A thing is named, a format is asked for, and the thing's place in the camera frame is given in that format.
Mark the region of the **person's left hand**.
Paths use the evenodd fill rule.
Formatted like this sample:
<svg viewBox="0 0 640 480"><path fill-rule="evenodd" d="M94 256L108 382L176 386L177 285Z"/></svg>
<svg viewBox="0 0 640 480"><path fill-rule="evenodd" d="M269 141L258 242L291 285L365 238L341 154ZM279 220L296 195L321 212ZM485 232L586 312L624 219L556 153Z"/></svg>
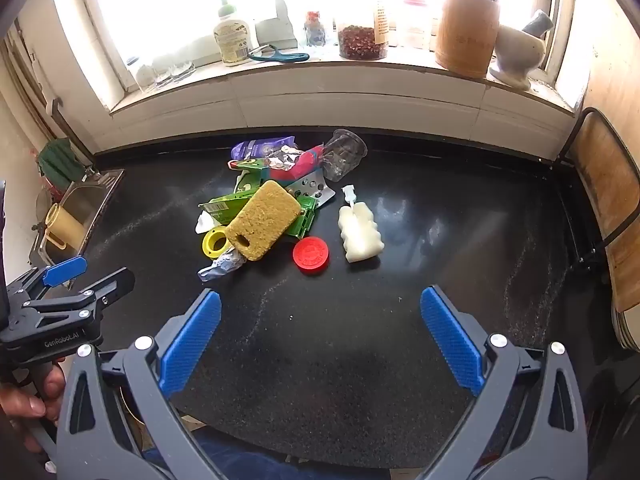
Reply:
<svg viewBox="0 0 640 480"><path fill-rule="evenodd" d="M26 427L27 419L46 418L58 424L66 385L65 375L58 364L53 364L43 379L43 397L27 392L17 386L1 385L1 407L18 438L29 452L40 453L42 447Z"/></svg>

